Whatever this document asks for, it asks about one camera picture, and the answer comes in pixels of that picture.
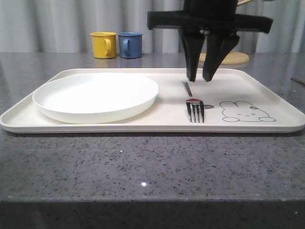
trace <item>yellow mug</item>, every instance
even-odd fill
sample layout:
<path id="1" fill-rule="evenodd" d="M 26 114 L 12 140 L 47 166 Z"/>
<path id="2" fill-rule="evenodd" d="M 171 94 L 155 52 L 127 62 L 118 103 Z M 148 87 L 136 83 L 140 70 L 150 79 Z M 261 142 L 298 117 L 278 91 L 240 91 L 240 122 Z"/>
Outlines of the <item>yellow mug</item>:
<path id="1" fill-rule="evenodd" d="M 95 58 L 109 59 L 116 57 L 116 33 L 92 32 L 93 54 Z"/>

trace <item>mug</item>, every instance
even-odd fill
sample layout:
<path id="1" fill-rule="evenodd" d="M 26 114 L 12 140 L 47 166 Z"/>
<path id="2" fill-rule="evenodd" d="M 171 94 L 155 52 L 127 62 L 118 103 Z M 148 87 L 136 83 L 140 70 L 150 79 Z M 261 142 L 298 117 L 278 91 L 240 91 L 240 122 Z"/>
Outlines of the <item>mug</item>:
<path id="1" fill-rule="evenodd" d="M 119 46 L 122 58 L 132 59 L 142 57 L 142 35 L 140 32 L 120 32 Z"/>
<path id="2" fill-rule="evenodd" d="M 93 55 L 95 58 L 109 59 L 116 57 L 116 33 L 92 32 Z"/>

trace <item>granite surface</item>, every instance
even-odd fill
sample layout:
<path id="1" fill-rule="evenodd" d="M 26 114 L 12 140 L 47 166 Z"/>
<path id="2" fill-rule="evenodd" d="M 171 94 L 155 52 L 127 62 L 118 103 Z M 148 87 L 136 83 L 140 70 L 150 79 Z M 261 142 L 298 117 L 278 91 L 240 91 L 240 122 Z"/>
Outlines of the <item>granite surface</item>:
<path id="1" fill-rule="evenodd" d="M 245 71 L 305 112 L 305 88 L 290 80 L 305 79 L 304 62 L 304 54 L 253 54 L 248 64 L 221 67 Z M 98 60 L 90 53 L 0 53 L 0 114 L 63 70 L 184 67 L 183 54 Z M 0 228 L 99 225 L 304 228 L 305 130 L 22 135 L 0 129 Z"/>

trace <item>fork tines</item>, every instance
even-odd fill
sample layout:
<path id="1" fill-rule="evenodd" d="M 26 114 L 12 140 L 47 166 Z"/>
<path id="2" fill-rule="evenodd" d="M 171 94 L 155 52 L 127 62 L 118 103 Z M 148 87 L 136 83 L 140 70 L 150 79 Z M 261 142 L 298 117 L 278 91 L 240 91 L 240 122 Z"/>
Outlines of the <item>fork tines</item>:
<path id="1" fill-rule="evenodd" d="M 204 123 L 203 101 L 199 99 L 188 99 L 185 102 L 191 123 Z"/>

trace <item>fork handle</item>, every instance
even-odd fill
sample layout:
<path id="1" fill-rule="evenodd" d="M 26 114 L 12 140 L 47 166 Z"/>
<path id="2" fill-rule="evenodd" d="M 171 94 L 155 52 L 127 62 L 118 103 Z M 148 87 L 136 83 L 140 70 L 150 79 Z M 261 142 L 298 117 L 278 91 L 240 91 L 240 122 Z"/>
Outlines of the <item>fork handle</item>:
<path id="1" fill-rule="evenodd" d="M 192 94 L 192 92 L 191 92 L 191 89 L 190 89 L 189 84 L 188 84 L 186 81 L 183 81 L 182 83 L 183 83 L 184 87 L 186 88 L 187 93 L 188 93 L 189 96 L 192 98 L 192 97 L 193 97 L 193 94 Z"/>

